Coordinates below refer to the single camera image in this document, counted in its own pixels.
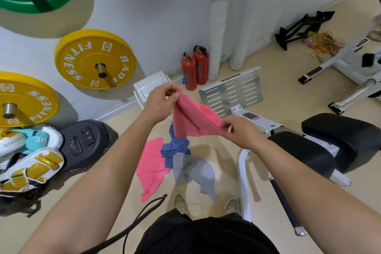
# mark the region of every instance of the beige floor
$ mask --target beige floor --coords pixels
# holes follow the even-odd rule
[[[347,0],[335,7],[335,16],[323,25],[323,30],[330,30],[335,35],[341,35],[346,40],[356,35],[362,26],[369,23],[372,16],[380,12],[378,0]],[[280,122],[293,130],[300,131],[301,121],[322,112],[330,112],[327,104],[337,100],[355,84],[333,68],[314,78],[302,86],[297,79],[314,68],[318,62],[310,57],[311,50],[302,43],[289,44],[287,52],[275,42],[265,49],[246,58],[243,70],[261,66],[260,75],[264,91],[264,102],[249,110],[274,121]],[[226,63],[222,64],[219,79],[231,76]],[[198,101],[197,91],[187,92],[195,102]],[[117,117],[107,121],[120,134],[140,114],[139,107],[134,107]],[[344,115],[361,119],[381,127],[381,102],[365,99],[349,108]],[[170,141],[168,134],[172,117],[154,127],[149,139],[163,137]],[[200,187],[195,182],[183,187],[176,187],[172,172],[160,185],[158,193],[151,198],[168,194],[164,204],[138,225],[127,239],[127,253],[133,253],[144,231],[155,219],[172,208],[174,194],[181,192],[186,196],[190,214],[193,219],[207,216],[219,216],[224,203],[230,196],[237,195],[236,157],[239,148],[221,137],[189,137],[190,150],[193,154],[204,157],[216,172],[215,189],[217,198],[212,201],[207,195],[200,193]],[[345,190],[362,200],[364,203],[381,213],[381,159],[376,155],[367,165],[351,172],[348,176],[353,180]],[[267,171],[264,165],[254,156],[247,160],[249,184],[251,187],[251,213],[254,222],[274,242],[282,254],[287,253],[321,253],[310,237],[297,238],[279,203],[274,190],[267,181]],[[49,209],[58,201],[65,191],[80,177],[77,174],[67,181],[62,178],[55,181],[53,188],[42,199],[42,209],[32,218],[24,214],[15,214],[0,218],[0,249],[1,253],[16,253],[35,230]],[[141,186],[135,176],[121,209],[119,217],[112,229],[114,235],[126,228],[143,208],[140,203]],[[121,253],[122,241],[108,247],[102,253]]]

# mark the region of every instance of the pink towel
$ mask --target pink towel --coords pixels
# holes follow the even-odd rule
[[[157,192],[157,188],[163,182],[164,176],[170,171],[170,169],[164,168],[165,159],[160,153],[163,145],[163,138],[145,143],[142,156],[136,168],[136,175],[139,177],[143,188],[143,194],[140,196],[142,203],[147,202],[150,196]]]
[[[196,104],[183,94],[173,107],[174,134],[185,136],[221,136],[227,129],[220,128],[221,119],[209,107]]]

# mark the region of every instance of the fire extinguisher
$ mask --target fire extinguisher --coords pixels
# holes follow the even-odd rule
[[[197,84],[203,85],[208,81],[208,51],[205,47],[196,45],[193,56],[196,59]]]
[[[197,88],[196,59],[194,56],[184,52],[181,66],[184,72],[185,88],[187,90],[195,90]]]

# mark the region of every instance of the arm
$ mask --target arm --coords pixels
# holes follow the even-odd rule
[[[50,210],[20,254],[80,253],[106,240],[124,203],[153,126],[179,98],[166,83],[149,95],[138,119]]]
[[[266,139],[243,117],[227,117],[224,137],[261,159],[296,216],[326,254],[381,252],[381,216]]]

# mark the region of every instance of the forearm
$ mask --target forearm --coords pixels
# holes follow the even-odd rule
[[[104,241],[153,124],[141,115],[50,210],[21,254],[80,253]]]
[[[308,233],[327,254],[379,253],[381,217],[268,139],[253,150]]]

